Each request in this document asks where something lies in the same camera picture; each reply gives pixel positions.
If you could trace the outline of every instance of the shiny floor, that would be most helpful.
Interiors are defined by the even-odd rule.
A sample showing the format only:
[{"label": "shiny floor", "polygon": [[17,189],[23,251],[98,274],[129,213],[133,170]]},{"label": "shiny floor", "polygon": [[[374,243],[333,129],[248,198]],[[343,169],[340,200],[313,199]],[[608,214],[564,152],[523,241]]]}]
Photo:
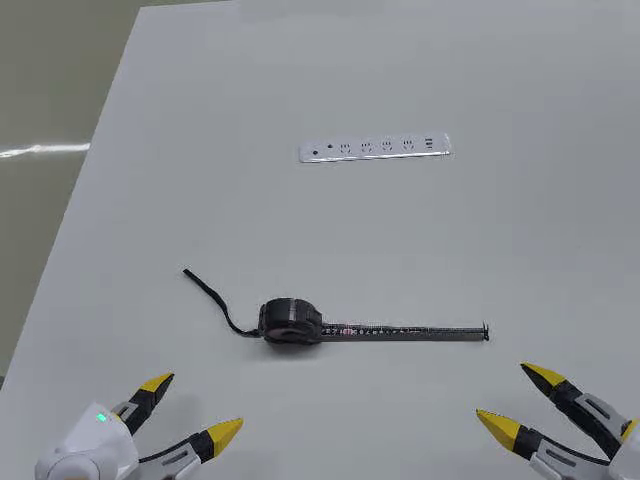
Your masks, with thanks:
[{"label": "shiny floor", "polygon": [[5,0],[0,14],[0,378],[9,368],[84,154],[141,6],[180,0]]}]

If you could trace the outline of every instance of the robotic hand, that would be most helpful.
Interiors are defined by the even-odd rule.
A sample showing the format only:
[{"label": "robotic hand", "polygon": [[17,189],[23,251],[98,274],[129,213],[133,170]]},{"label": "robotic hand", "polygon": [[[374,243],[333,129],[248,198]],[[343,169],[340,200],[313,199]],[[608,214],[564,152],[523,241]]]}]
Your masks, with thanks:
[{"label": "robotic hand", "polygon": [[219,423],[160,453],[139,459],[133,434],[151,416],[173,374],[149,380],[113,411],[93,403],[58,446],[36,465],[36,480],[185,480],[217,457],[242,427]]},{"label": "robotic hand", "polygon": [[576,452],[509,418],[477,410],[478,418],[503,447],[529,460],[533,469],[549,480],[640,479],[638,419],[624,418],[611,405],[582,393],[556,372],[530,363],[523,363],[522,368],[558,410],[595,440],[609,460]]}]

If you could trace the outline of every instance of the table surface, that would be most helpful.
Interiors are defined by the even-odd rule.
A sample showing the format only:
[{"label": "table surface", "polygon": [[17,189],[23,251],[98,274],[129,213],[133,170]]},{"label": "table surface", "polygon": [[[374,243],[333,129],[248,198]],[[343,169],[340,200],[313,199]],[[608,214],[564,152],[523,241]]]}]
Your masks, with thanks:
[{"label": "table surface", "polygon": [[[639,413],[640,5],[315,4],[141,11],[0,393],[3,477],[169,370],[141,453],[246,420],[198,480],[536,478],[476,407],[597,452],[522,360]],[[423,130],[455,158],[297,161]],[[184,266],[245,328],[295,296],[493,337],[281,352]]]}]

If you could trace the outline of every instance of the tape measure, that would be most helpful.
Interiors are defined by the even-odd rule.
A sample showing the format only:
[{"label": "tape measure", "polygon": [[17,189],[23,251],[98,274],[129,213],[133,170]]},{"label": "tape measure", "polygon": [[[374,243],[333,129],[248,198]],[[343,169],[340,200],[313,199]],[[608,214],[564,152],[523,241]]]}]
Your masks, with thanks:
[{"label": "tape measure", "polygon": [[310,302],[299,298],[275,298],[260,307],[258,328],[241,330],[231,320],[222,297],[190,270],[184,274],[220,307],[231,329],[245,337],[262,337],[270,343],[314,345],[344,341],[457,341],[489,340],[489,326],[479,328],[393,327],[324,323],[322,314]]}]

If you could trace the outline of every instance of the white power strip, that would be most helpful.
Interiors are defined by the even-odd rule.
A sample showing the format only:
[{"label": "white power strip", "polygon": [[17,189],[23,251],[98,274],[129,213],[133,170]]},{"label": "white power strip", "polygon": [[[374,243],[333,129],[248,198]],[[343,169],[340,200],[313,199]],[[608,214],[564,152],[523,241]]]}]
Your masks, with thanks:
[{"label": "white power strip", "polygon": [[303,163],[372,160],[377,158],[432,157],[451,155],[446,133],[385,135],[383,137],[332,138],[308,142],[300,147]]}]

